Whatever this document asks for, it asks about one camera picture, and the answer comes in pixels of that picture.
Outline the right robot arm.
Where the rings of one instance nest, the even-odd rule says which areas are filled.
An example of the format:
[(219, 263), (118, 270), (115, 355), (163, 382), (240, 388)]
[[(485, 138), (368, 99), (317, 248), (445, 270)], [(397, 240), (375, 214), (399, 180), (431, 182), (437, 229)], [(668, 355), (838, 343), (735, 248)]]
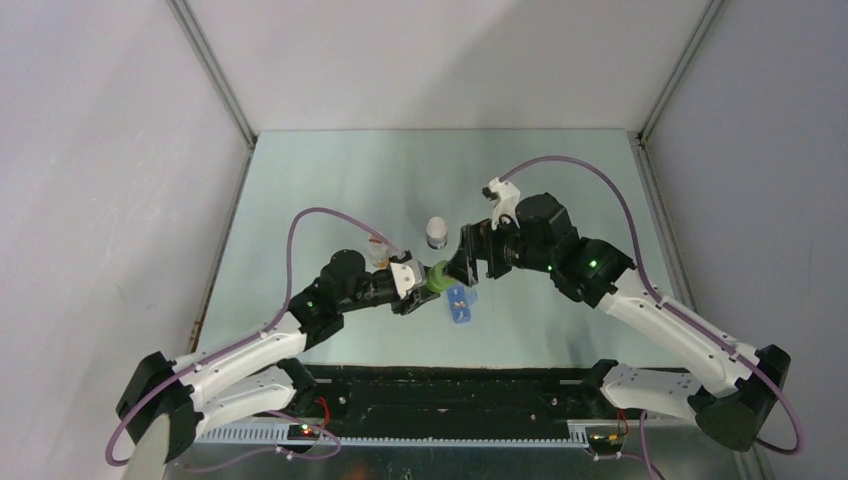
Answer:
[(480, 261), (490, 279), (514, 269), (543, 273), (565, 297), (624, 322), (682, 362), (674, 373), (598, 361), (581, 392), (591, 416), (647, 410), (685, 420), (730, 450), (754, 446), (788, 374), (784, 350), (756, 349), (709, 325), (643, 279), (627, 254), (581, 236), (552, 195), (523, 199), (515, 213), (463, 226), (443, 273), (468, 287), (478, 282)]

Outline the green pill bottle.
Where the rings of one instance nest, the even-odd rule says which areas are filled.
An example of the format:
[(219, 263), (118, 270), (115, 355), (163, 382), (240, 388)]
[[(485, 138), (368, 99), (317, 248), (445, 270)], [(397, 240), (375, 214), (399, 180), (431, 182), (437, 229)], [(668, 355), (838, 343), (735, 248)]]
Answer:
[(425, 287), (429, 292), (441, 294), (457, 283), (457, 281), (448, 274), (447, 267), (448, 262), (446, 260), (442, 260), (427, 270)]

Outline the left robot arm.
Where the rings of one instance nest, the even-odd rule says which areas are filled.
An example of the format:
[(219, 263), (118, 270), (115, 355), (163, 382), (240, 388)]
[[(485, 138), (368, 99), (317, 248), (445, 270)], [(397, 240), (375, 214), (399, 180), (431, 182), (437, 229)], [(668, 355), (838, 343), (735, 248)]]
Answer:
[(369, 272), (360, 253), (340, 250), (258, 331), (173, 360), (161, 352), (145, 357), (116, 407), (117, 432), (139, 443), (156, 419), (167, 418), (171, 461), (207, 432), (245, 417), (304, 416), (316, 403), (315, 381), (297, 355), (341, 330), (348, 312), (388, 305), (407, 315), (454, 282), (443, 262), (427, 267), (404, 253)]

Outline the white bottle orange label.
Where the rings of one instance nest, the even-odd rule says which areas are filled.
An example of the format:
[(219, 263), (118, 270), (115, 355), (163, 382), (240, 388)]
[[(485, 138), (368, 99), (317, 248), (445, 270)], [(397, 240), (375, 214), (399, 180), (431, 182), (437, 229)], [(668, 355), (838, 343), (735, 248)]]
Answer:
[(376, 236), (370, 236), (367, 240), (367, 253), (371, 264), (377, 269), (384, 269), (389, 266), (392, 255), (396, 249), (383, 242)]

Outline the blue pill organizer box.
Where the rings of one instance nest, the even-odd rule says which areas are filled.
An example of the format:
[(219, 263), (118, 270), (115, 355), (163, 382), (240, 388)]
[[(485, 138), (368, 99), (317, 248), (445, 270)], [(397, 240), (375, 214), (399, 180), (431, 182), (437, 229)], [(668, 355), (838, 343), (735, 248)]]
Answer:
[(446, 290), (446, 295), (452, 322), (458, 325), (469, 323), (477, 292), (473, 288), (455, 284)]

